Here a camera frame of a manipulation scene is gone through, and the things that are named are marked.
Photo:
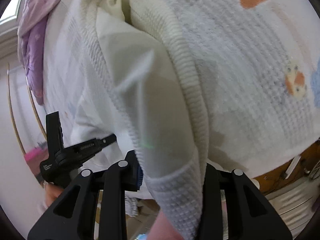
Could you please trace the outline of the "person's left hand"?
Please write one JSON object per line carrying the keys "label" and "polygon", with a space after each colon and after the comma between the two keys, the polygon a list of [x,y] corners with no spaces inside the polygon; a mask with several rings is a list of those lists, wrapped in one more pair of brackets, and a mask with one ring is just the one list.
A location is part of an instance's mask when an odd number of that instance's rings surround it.
{"label": "person's left hand", "polygon": [[46,183],[45,184],[45,199],[44,199],[44,207],[48,208],[50,207],[53,202],[60,196],[61,193],[63,193],[64,189],[56,186],[51,183]]}

